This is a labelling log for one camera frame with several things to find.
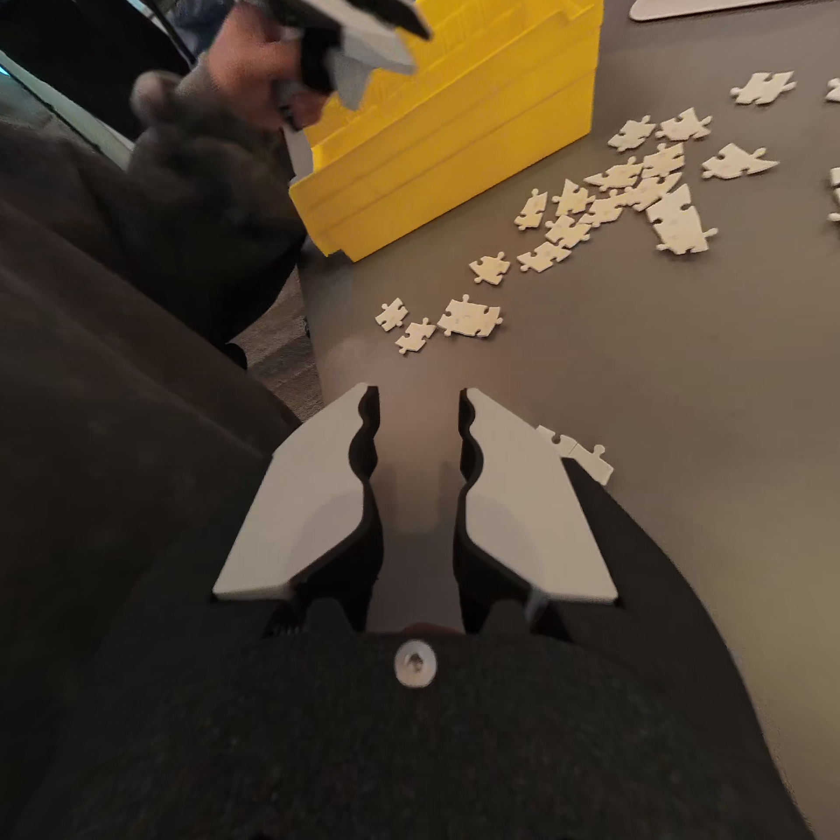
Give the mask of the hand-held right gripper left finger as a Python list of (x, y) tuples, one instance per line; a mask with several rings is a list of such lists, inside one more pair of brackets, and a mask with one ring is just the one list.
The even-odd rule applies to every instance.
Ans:
[(274, 451), (212, 589), (220, 602), (333, 599), (364, 633), (384, 559), (371, 478), (380, 393), (357, 384)]

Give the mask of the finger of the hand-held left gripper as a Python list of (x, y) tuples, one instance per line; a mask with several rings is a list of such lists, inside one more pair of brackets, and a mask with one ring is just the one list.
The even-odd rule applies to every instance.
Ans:
[(340, 46), (331, 50), (328, 67), (342, 105), (358, 109), (376, 70), (411, 76), (417, 70), (412, 52), (394, 28), (360, 10), (358, 2), (324, 2), (340, 25)]
[(400, 28), (421, 39), (431, 40), (434, 36), (422, 10), (414, 2), (358, 1), (358, 8), (385, 25)]

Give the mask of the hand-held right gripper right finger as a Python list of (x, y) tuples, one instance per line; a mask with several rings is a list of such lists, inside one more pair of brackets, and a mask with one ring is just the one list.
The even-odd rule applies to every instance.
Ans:
[[(560, 603), (608, 606), (618, 591), (565, 461), (518, 415), (475, 387), (458, 397), (461, 437), (453, 567), (464, 629), (499, 602), (532, 629)], [(572, 466), (579, 466), (571, 460)]]

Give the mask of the joined white puzzle pieces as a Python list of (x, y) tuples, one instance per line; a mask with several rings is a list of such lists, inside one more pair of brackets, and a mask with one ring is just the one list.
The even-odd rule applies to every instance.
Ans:
[(596, 444), (593, 449), (587, 449), (573, 437), (556, 434), (542, 425), (537, 426), (535, 431), (545, 439), (558, 457), (573, 460), (602, 487), (607, 486), (614, 468), (604, 459), (606, 448), (603, 445)]
[(463, 295), (459, 300), (452, 299), (445, 312), (437, 321), (436, 326), (444, 331), (444, 335), (463, 335), (468, 338), (487, 338), (493, 330), (503, 323), (501, 309), (474, 303), (469, 295)]

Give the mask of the yellow plastic bins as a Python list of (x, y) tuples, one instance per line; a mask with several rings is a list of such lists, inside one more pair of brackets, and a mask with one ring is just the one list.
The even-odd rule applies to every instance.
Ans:
[(326, 256), (360, 260), (591, 129), (602, 1), (418, 5), (416, 73), (377, 70), (358, 110), (333, 95), (305, 130), (290, 197)]

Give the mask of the person's left forearm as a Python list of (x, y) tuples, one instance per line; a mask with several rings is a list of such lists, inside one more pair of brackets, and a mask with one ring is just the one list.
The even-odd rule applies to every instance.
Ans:
[(204, 66), (144, 73), (131, 107), (143, 132), (130, 158), (135, 277), (215, 346), (274, 304), (306, 233), (288, 188), (282, 136), (235, 117)]

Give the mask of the pile of white puzzle pieces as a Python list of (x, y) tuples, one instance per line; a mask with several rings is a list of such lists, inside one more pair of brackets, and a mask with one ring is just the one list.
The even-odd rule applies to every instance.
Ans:
[[(608, 144), (617, 152), (632, 151), (657, 129), (648, 115), (640, 121), (628, 120)], [(616, 221), (624, 208), (645, 211), (679, 182), (684, 144), (662, 143), (641, 161), (631, 156), (585, 177), (581, 185), (565, 180), (562, 193), (551, 198), (554, 219), (544, 223), (544, 237), (572, 249), (587, 241), (591, 230)]]

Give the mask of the loose white puzzle pieces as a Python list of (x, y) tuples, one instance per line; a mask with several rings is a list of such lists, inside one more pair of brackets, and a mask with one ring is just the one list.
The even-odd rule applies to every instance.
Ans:
[(709, 249), (708, 239), (718, 234), (715, 227), (703, 230), (697, 208), (691, 202), (690, 187), (685, 183), (664, 194), (645, 214), (658, 236), (656, 249), (660, 253), (703, 253)]

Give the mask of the person's left hand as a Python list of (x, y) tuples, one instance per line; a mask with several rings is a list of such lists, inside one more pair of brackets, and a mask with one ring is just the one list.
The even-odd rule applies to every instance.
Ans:
[(226, 109), (250, 125), (303, 130), (322, 116), (327, 97), (305, 87), (291, 94), (289, 118), (280, 110), (278, 84), (300, 81), (300, 44), (284, 40), (281, 27), (252, 3), (228, 13), (204, 65)]

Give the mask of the person's dark clothing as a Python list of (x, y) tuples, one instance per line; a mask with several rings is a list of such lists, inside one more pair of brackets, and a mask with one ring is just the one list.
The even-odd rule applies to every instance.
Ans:
[(2, 124), (2, 838), (135, 582), (296, 422), (137, 282), (139, 196)]

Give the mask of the white stand with clear supports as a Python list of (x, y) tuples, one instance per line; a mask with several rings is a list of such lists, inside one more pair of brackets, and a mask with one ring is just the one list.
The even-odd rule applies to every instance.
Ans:
[(780, 1), (635, 1), (628, 16), (630, 20), (641, 24), (779, 3)]

